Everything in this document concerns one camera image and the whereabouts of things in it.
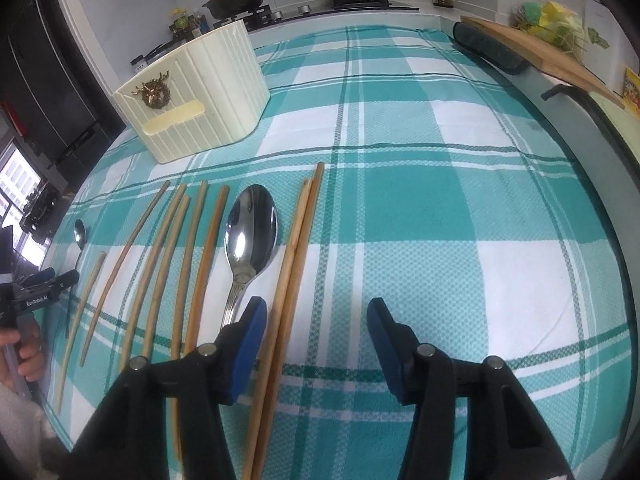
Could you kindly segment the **person's left hand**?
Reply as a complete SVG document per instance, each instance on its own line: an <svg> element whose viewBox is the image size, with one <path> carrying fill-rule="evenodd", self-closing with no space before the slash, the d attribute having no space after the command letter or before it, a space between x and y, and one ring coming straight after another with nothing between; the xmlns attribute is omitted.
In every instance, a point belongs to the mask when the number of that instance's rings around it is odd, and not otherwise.
<svg viewBox="0 0 640 480"><path fill-rule="evenodd" d="M24 318L23 328L2 328L2 347L20 345L20 362L17 373L26 382L38 382L46 370L46 356L43 353L43 341L40 325L34 318Z"/></svg>

